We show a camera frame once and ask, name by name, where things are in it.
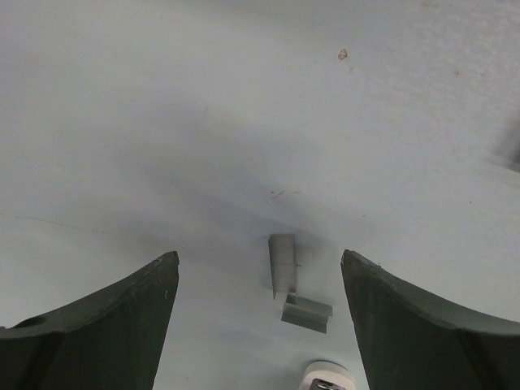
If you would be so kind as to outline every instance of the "scratch on surface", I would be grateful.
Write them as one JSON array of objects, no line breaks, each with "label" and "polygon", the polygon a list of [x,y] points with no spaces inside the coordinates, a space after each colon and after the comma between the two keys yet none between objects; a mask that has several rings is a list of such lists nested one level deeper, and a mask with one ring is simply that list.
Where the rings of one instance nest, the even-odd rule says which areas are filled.
[{"label": "scratch on surface", "polygon": [[277,197],[279,197],[280,195],[284,195],[287,191],[284,190],[284,191],[281,191],[279,193],[277,193],[274,197],[272,197],[271,199],[269,199],[268,201],[266,201],[266,203],[269,203],[270,201],[274,201]]},{"label": "scratch on surface", "polygon": [[88,229],[86,227],[78,227],[78,226],[67,225],[65,223],[60,223],[60,222],[56,222],[56,221],[50,221],[48,219],[37,218],[37,217],[28,217],[28,216],[24,216],[24,215],[12,215],[12,216],[10,216],[10,215],[5,214],[5,213],[0,213],[0,217],[12,217],[14,219],[26,219],[26,220],[30,220],[30,221],[50,223],[51,225],[61,226],[62,228],[83,230],[84,232],[91,232],[91,233],[106,234],[105,232],[103,232],[101,230],[94,230],[94,229]]}]

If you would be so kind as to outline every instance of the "white surface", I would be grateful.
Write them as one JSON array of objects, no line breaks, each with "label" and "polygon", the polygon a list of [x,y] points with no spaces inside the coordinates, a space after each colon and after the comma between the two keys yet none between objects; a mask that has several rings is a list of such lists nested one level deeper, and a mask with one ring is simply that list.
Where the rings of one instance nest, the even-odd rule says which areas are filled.
[{"label": "white surface", "polygon": [[331,362],[310,363],[300,383],[298,390],[312,390],[310,387],[315,379],[335,384],[344,390],[356,390],[353,376],[342,366]]},{"label": "white surface", "polygon": [[[514,1],[2,2],[0,323],[170,249],[157,389],[296,388],[324,358],[366,390],[344,248],[520,320],[520,175],[486,163],[520,109],[519,22]],[[280,321],[273,232],[297,233],[326,336]]]}]

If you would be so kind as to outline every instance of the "black plastic part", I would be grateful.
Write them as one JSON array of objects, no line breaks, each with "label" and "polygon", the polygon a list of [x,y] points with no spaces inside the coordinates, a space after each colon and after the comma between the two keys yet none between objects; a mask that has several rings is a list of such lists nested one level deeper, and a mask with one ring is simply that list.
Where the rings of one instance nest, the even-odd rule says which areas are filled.
[{"label": "black plastic part", "polygon": [[79,301],[0,329],[0,389],[151,389],[178,264],[177,253],[166,253]]},{"label": "black plastic part", "polygon": [[370,390],[520,389],[520,323],[446,301],[355,252],[342,270]]}]

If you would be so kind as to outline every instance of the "black object at edge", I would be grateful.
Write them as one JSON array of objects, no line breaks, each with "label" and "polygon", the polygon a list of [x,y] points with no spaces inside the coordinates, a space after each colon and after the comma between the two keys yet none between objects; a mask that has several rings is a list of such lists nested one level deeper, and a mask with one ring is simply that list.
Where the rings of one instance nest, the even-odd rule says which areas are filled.
[{"label": "black object at edge", "polygon": [[341,266],[370,390],[520,389],[520,323],[446,301],[352,251]]},{"label": "black object at edge", "polygon": [[179,258],[0,330],[2,390],[150,390],[176,297]]}]

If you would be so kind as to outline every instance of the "white device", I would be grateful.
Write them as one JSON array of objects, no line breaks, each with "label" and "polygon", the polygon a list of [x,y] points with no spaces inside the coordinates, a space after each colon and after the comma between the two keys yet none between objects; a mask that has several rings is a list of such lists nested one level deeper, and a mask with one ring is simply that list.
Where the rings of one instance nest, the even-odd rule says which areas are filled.
[{"label": "white device", "polygon": [[354,377],[342,366],[314,362],[307,367],[298,390],[356,390]]}]

